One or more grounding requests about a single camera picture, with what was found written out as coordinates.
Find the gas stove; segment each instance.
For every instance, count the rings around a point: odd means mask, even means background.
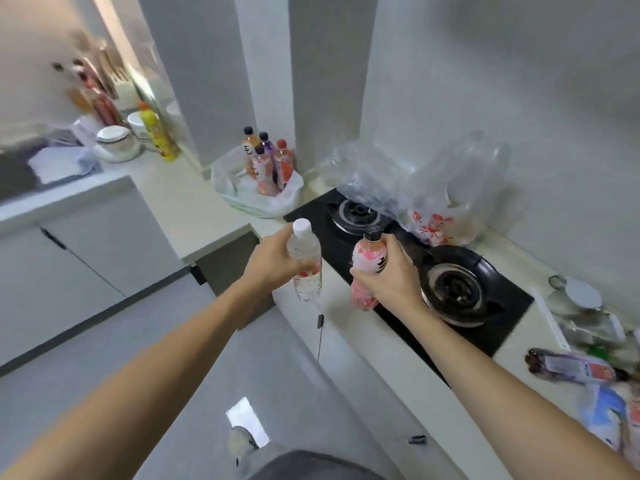
[[[364,229],[380,225],[396,236],[420,274],[427,304],[460,336],[493,356],[524,316],[533,298],[510,282],[482,256],[459,246],[430,248],[391,217],[331,190],[284,216],[306,218],[320,240],[325,261],[351,284],[351,254]],[[420,342],[384,306],[374,311],[444,380]]]

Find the gray pants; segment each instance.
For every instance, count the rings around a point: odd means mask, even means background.
[[[331,455],[268,443],[238,466],[243,480],[383,480],[372,471]]]

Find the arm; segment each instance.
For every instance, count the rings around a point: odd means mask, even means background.
[[[515,479],[640,479],[621,455],[439,320],[422,300],[411,259],[393,235],[385,238],[382,273],[351,273],[420,341]]]
[[[315,267],[289,257],[290,235],[291,225],[265,238],[240,280],[105,380],[1,480],[133,478],[252,308]]]

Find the transparent plastic bag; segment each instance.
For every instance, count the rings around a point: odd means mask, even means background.
[[[345,197],[395,218],[422,242],[463,245],[486,226],[508,162],[507,145],[473,132],[418,168],[402,168],[379,150],[351,142],[319,171]]]
[[[305,184],[297,171],[281,193],[267,197],[256,191],[255,180],[246,174],[245,158],[244,149],[238,146],[213,163],[211,181],[220,197],[232,207],[264,219],[282,217],[297,208]]]

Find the white countertop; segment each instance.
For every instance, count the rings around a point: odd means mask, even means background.
[[[122,164],[104,164],[104,172],[71,184],[0,205],[3,226],[46,212],[62,201],[81,200],[98,187],[132,181],[166,234],[176,254],[193,264],[196,259],[254,231],[260,236],[276,232],[279,219],[259,219],[233,209],[204,181],[186,158],[166,163],[147,152]],[[329,190],[315,180],[305,190],[303,201]],[[548,266],[500,235],[487,231],[473,248],[496,269],[524,290],[548,293]],[[374,312],[350,306],[350,288],[326,265],[323,272],[322,306],[333,312],[328,318],[349,345],[387,382],[396,396],[436,439],[470,479],[509,478],[475,423],[451,390]],[[534,303],[494,359],[517,378],[572,416],[576,416],[580,386],[551,384],[533,377],[523,357],[532,346],[557,348],[545,316]]]

